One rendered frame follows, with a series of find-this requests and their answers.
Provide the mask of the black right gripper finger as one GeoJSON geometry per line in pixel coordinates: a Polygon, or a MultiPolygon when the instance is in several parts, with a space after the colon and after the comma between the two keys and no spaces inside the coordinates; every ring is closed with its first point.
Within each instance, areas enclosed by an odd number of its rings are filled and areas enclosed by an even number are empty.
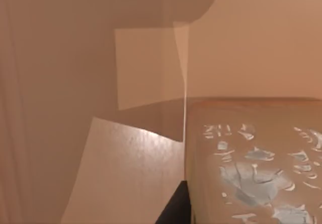
{"type": "Polygon", "coordinates": [[[187,181],[181,181],[155,224],[191,224],[191,202],[187,181]]]}

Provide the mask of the wooden cupboard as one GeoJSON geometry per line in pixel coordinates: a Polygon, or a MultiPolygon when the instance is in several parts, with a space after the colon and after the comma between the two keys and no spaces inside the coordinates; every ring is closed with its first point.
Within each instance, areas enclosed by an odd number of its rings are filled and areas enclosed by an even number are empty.
{"type": "Polygon", "coordinates": [[[0,0],[0,224],[155,224],[220,98],[322,100],[322,0],[0,0]]]}

